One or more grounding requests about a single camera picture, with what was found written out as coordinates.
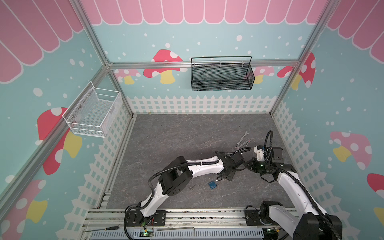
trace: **metal wrench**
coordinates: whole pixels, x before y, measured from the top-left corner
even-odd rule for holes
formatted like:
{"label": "metal wrench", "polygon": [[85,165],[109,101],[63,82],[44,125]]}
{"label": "metal wrench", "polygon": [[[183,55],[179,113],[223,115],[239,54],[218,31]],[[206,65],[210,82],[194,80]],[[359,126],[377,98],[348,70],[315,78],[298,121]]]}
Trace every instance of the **metal wrench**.
{"label": "metal wrench", "polygon": [[245,144],[248,144],[250,141],[251,141],[250,139],[247,139],[246,142],[243,142],[240,146],[235,147],[235,150],[236,150],[236,151],[239,150],[242,146],[244,146]]}
{"label": "metal wrench", "polygon": [[241,143],[241,141],[245,138],[246,135],[248,135],[249,132],[245,132],[244,136],[242,138],[240,138],[239,142],[236,144],[236,147],[239,146],[239,144]]}

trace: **screwdriver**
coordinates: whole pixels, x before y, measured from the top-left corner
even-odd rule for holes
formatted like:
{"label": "screwdriver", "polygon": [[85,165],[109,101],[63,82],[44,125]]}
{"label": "screwdriver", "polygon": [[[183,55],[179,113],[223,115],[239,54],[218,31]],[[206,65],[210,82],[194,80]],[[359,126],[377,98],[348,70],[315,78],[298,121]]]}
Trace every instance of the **screwdriver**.
{"label": "screwdriver", "polygon": [[113,227],[107,227],[107,228],[101,228],[101,229],[95,229],[95,230],[89,230],[89,231],[83,231],[83,232],[94,232],[94,231],[100,231],[100,230],[117,230],[119,229],[119,226],[113,226]]}

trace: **mushroom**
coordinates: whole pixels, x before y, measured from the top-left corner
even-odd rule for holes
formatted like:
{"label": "mushroom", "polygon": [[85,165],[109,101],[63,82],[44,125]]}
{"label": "mushroom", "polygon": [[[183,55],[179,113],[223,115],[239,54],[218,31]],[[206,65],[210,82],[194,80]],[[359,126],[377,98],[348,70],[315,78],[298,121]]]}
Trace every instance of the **mushroom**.
{"label": "mushroom", "polygon": [[[39,116],[37,119],[39,141],[36,141],[36,144],[40,144],[48,136],[57,122],[61,119],[61,114],[65,112],[66,109],[67,108],[53,108],[43,112]],[[45,174],[51,175],[59,169],[64,149],[72,158],[75,158],[80,151],[82,143],[83,139],[80,136],[74,135],[68,129],[43,163]]]}
{"label": "mushroom", "polygon": [[[287,77],[291,73],[292,69],[293,67],[286,66],[285,68],[283,68],[277,73],[277,76],[279,78]],[[297,91],[299,89],[299,82],[301,79],[304,80],[305,86],[309,88],[312,85],[315,71],[316,71],[316,60],[313,53],[310,53],[304,65],[301,67],[299,74],[293,80],[291,88]]]}
{"label": "mushroom", "polygon": [[25,220],[38,223],[47,209],[47,201],[34,201],[46,184],[46,180],[33,180],[26,187],[16,204],[1,223],[2,239],[19,240],[23,235]]}
{"label": "mushroom", "polygon": [[[152,62],[179,62],[183,61],[176,53],[167,49],[159,50],[151,60]],[[175,78],[172,75],[172,70],[186,72],[186,68],[158,68],[158,69],[145,69],[144,76],[147,78],[153,78],[157,75],[161,75],[160,82],[162,84],[171,84],[175,82]]]}
{"label": "mushroom", "polygon": [[124,70],[116,69],[114,73],[120,83],[122,83],[122,80],[124,79],[124,83],[127,85],[132,85],[135,83],[135,81],[132,79],[131,76],[136,76],[136,77],[141,76],[139,71],[137,71],[137,69],[124,69]]}
{"label": "mushroom", "polygon": [[379,221],[381,222],[381,224],[384,226],[384,208],[382,207],[375,207],[373,209],[373,211],[375,212],[377,218],[379,219]]}
{"label": "mushroom", "polygon": [[252,69],[253,74],[255,75],[255,81],[253,83],[259,84],[263,82],[263,76],[273,76],[275,70],[273,67],[255,67]]}
{"label": "mushroom", "polygon": [[384,198],[384,176],[380,174],[370,173],[367,176],[368,185],[380,197]]}
{"label": "mushroom", "polygon": [[340,145],[333,149],[333,153],[341,162],[345,162],[352,155],[361,170],[368,167],[372,158],[372,148],[366,136],[349,132],[331,132],[331,139]]}

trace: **work surface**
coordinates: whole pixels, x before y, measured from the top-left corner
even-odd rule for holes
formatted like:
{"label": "work surface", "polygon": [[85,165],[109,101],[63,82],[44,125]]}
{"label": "work surface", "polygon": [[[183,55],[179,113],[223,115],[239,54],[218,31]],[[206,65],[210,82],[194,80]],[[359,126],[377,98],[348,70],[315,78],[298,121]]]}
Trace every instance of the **work surface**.
{"label": "work surface", "polygon": [[[269,114],[138,115],[106,207],[123,209],[147,198],[151,193],[148,179],[178,156],[198,160],[213,157],[215,151],[232,152],[245,131],[249,132],[245,139],[251,139],[248,146],[254,147],[264,144],[270,129],[274,131],[273,146],[284,149]],[[253,151],[243,153],[245,161],[252,156],[256,156]],[[291,163],[285,149],[283,158]],[[183,191],[169,197],[160,208],[245,207],[250,204],[260,207],[262,200],[279,201],[285,207],[293,207],[277,182],[267,183],[248,169],[236,172],[232,181],[223,179],[211,190],[208,183],[216,177],[216,174],[208,174],[192,179]]]}

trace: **black mesh basket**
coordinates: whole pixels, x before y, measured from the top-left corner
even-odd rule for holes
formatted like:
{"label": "black mesh basket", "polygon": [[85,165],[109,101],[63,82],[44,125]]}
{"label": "black mesh basket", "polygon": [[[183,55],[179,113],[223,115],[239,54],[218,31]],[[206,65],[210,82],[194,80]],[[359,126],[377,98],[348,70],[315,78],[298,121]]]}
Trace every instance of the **black mesh basket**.
{"label": "black mesh basket", "polygon": [[192,91],[251,90],[250,56],[192,58]]}

